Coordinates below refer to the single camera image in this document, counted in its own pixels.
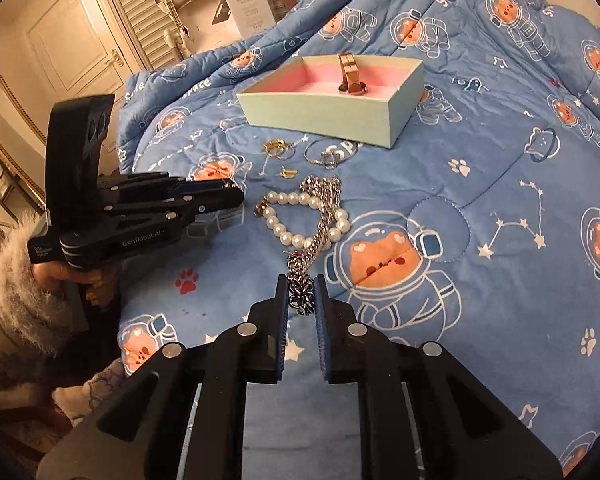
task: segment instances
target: door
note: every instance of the door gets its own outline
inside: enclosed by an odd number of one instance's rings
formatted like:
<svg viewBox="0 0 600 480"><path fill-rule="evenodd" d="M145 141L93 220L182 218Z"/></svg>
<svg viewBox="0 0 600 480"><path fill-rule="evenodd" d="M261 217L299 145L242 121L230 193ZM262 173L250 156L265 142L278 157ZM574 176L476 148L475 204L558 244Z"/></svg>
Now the door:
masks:
<svg viewBox="0 0 600 480"><path fill-rule="evenodd" d="M118 166L116 133L125 80L132 74L97 0L56 0L27 33L34 55L60 100L115 94L100 171Z"/></svg>

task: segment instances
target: paw print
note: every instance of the paw print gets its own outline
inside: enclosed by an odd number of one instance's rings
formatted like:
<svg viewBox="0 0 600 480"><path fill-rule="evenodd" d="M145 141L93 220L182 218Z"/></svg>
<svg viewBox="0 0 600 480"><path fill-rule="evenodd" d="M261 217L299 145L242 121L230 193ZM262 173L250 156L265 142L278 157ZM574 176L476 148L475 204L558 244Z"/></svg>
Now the paw print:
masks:
<svg viewBox="0 0 600 480"><path fill-rule="evenodd" d="M591 357L591 353L593 349L596 347L596 333L592 328L587 328L584 331L584 337L580 342L580 353L582 355L586 355L587 357Z"/></svg>
<svg viewBox="0 0 600 480"><path fill-rule="evenodd" d="M193 272L193 269L183 270L180 273L180 278L175 281L174 285L177 286L180 289L180 293L184 295L196 290L195 282L198 278L198 274Z"/></svg>
<svg viewBox="0 0 600 480"><path fill-rule="evenodd" d="M447 164L451 168L451 171L454 173L460 173L464 177L466 177L471 171L471 168L467 166L466 161L462 158L460 160L452 158Z"/></svg>

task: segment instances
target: open box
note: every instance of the open box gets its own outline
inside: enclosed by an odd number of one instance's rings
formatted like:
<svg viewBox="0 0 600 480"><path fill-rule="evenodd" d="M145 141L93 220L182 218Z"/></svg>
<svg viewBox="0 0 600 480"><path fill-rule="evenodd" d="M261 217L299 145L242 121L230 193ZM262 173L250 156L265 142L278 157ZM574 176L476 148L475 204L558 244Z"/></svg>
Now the open box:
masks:
<svg viewBox="0 0 600 480"><path fill-rule="evenodd" d="M354 59L367 86L364 95L338 90L338 56L298 57L238 94L249 124L392 147L422 96L422 62L387 56Z"/></svg>

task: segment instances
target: box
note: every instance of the box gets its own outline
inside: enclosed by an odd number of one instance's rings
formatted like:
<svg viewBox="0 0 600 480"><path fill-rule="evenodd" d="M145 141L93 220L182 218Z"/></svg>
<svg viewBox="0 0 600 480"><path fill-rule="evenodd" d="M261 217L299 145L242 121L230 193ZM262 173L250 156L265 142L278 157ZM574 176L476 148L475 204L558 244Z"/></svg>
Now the box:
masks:
<svg viewBox="0 0 600 480"><path fill-rule="evenodd" d="M354 56L367 93L340 93L338 56L298 57L238 94L253 126L301 130L390 148L424 91L419 59Z"/></svg>
<svg viewBox="0 0 600 480"><path fill-rule="evenodd" d="M244 40L276 24L267 0L226 0L226 2Z"/></svg>

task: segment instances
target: silver chain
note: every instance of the silver chain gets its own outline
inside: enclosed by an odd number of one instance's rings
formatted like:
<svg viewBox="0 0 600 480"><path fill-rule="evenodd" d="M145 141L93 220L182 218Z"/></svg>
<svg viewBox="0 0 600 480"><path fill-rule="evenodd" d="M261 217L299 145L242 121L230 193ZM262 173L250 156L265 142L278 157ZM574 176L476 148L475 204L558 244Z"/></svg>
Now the silver chain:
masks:
<svg viewBox="0 0 600 480"><path fill-rule="evenodd" d="M308 248L298 249L289 254L286 274L288 281L289 306L301 316L314 311L314 282L309 276L309 268L320 254L328 240L329 228L335 224L335 211L340 208L340 179L308 176L300 184L300 191L310 196L318 197L320 204L320 221L316 226L314 241ZM264 198L254 211L256 216L262 216L262 211L269 205Z"/></svg>

